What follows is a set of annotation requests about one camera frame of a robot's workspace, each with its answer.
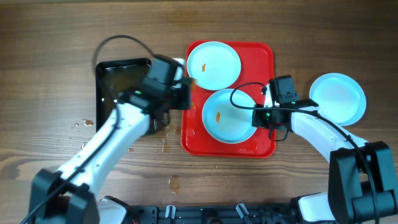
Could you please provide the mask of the white plate bottom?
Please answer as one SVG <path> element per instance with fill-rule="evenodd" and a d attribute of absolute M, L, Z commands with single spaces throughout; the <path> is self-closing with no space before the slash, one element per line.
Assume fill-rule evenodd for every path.
<path fill-rule="evenodd" d="M 363 89 L 354 79 L 342 73 L 327 73 L 318 77 L 310 87 L 309 97 L 341 126 L 358 122 L 366 111 Z"/>

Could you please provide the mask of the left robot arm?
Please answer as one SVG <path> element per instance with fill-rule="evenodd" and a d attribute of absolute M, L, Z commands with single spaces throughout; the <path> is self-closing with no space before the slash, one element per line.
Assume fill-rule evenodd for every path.
<path fill-rule="evenodd" d="M 169 110 L 187 110 L 194 80 L 145 78 L 122 92 L 115 108 L 92 140 L 55 172 L 42 169 L 34 177 L 29 213 L 23 223 L 130 223 L 129 206 L 113 199 L 97 200 L 108 174 L 139 138 Z"/>

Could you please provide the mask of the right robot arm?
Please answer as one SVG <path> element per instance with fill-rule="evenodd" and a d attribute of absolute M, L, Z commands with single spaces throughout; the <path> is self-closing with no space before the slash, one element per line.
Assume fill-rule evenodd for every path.
<path fill-rule="evenodd" d="M 397 176 L 386 143 L 352 135 L 330 121 L 313 100 L 256 105 L 252 118 L 255 127 L 304 138 L 328 161 L 327 193 L 299 200 L 305 221 L 379 222 L 397 214 Z"/>

